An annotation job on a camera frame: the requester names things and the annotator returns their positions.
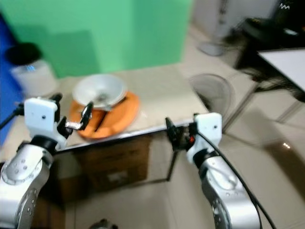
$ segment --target green wall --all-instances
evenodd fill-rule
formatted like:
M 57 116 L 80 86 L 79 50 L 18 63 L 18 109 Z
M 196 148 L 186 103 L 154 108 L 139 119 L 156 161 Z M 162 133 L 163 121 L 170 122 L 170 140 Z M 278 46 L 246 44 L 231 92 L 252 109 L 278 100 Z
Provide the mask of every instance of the green wall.
M 180 60 L 192 0 L 1 0 L 22 42 L 42 49 L 59 77 Z

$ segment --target blue cloth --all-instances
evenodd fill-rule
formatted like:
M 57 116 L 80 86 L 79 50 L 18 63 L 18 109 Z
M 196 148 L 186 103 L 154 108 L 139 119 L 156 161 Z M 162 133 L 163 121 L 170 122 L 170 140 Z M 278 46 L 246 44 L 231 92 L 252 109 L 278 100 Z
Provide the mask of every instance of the blue cloth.
M 21 102 L 23 96 L 21 88 L 13 79 L 10 69 L 12 64 L 4 58 L 5 51 L 15 44 L 9 28 L 0 16 L 0 123 L 7 118 L 16 108 L 15 102 Z M 0 146 L 4 143 L 5 137 L 10 130 L 12 121 L 0 130 Z

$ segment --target black lid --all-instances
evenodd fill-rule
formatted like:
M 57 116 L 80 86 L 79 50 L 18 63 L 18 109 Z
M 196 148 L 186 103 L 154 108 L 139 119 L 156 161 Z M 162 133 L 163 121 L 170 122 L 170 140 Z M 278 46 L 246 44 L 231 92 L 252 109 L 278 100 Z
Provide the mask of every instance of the black lid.
M 15 65 L 27 65 L 41 58 L 41 52 L 33 43 L 21 43 L 6 50 L 5 58 Z

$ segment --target orange plate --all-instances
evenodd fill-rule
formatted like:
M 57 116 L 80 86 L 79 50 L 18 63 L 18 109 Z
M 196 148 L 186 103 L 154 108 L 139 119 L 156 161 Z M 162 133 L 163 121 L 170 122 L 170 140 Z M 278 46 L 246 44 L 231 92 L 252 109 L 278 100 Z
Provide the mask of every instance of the orange plate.
M 78 131 L 78 133 L 83 137 L 94 139 L 118 134 L 132 123 L 138 114 L 139 106 L 139 97 L 131 92 L 127 92 L 126 99 L 112 108 L 96 132 L 94 130 L 105 111 L 93 109 L 92 119 L 89 121 L 86 129 Z M 72 122 L 79 122 L 81 118 L 80 111 L 83 108 L 84 106 L 73 100 L 69 111 L 69 119 Z

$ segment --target white tabletop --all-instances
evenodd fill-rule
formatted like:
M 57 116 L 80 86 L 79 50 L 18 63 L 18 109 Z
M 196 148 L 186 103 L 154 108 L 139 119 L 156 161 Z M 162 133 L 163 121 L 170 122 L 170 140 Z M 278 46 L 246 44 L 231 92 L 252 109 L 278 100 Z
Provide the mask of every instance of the white tabletop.
M 305 92 L 305 49 L 259 52 L 259 55 Z
M 165 117 L 175 123 L 192 120 L 194 113 L 207 113 L 189 83 L 176 70 L 174 65 L 145 68 L 113 73 L 124 80 L 130 91 L 140 98 L 140 111 L 134 122 L 122 133 L 122 138 L 134 132 L 154 130 L 164 125 Z M 57 92 L 63 94 L 61 115 L 68 115 L 72 102 L 72 89 L 83 77 L 60 79 Z M 29 132 L 24 124 L 24 117 L 16 118 L 2 148 L 0 161 L 15 155 L 18 145 L 29 140 Z M 91 140 L 80 137 L 76 131 L 68 138 L 67 146 L 90 144 Z

